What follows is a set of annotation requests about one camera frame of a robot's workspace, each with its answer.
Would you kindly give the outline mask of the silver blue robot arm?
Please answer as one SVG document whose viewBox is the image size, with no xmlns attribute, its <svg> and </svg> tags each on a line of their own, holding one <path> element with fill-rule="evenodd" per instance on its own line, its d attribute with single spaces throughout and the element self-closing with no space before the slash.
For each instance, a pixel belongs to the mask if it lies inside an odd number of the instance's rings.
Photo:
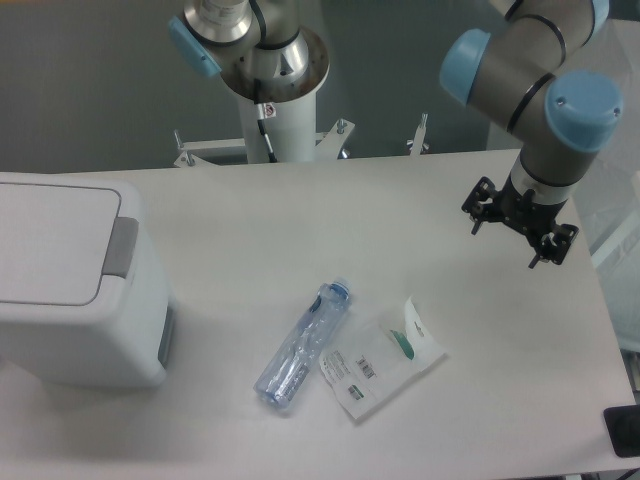
<svg viewBox="0 0 640 480">
<path fill-rule="evenodd" d="M 524 236 L 535 263 L 564 261 L 578 228 L 557 215 L 622 116 L 608 77 L 561 72 L 608 13 L 605 1 L 510 1 L 505 32 L 463 33 L 440 68 L 450 96 L 522 144 L 505 184 L 480 179 L 462 209 L 476 226 L 501 223 Z M 194 71 L 221 77 L 236 96 L 250 162 L 320 158 L 315 102 L 329 59 L 297 2 L 189 1 L 168 31 Z"/>
</svg>

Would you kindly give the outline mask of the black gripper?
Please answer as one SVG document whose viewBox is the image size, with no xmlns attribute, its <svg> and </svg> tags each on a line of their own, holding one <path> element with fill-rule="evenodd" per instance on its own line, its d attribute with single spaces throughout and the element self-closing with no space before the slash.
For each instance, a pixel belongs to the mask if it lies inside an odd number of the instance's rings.
<svg viewBox="0 0 640 480">
<path fill-rule="evenodd" d="M 471 234 L 476 235 L 484 223 L 503 223 L 526 237 L 535 255 L 529 263 L 561 265 L 577 238 L 579 228 L 572 224 L 556 224 L 561 204 L 536 203 L 533 189 L 520 194 L 508 178 L 501 190 L 486 176 L 480 178 L 462 204 L 462 211 L 473 222 Z"/>
</svg>

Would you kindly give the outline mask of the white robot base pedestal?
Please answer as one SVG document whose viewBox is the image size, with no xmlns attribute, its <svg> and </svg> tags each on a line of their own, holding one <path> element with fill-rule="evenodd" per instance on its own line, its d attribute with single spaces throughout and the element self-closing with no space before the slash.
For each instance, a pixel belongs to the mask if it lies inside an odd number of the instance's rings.
<svg viewBox="0 0 640 480">
<path fill-rule="evenodd" d="M 340 118 L 328 131 L 316 130 L 317 93 L 329 66 L 326 45 L 306 27 L 283 47 L 247 51 L 221 73 L 237 102 L 242 137 L 184 142 L 175 132 L 175 164 L 195 166 L 206 158 L 241 154 L 250 164 L 346 159 L 353 122 Z"/>
</svg>

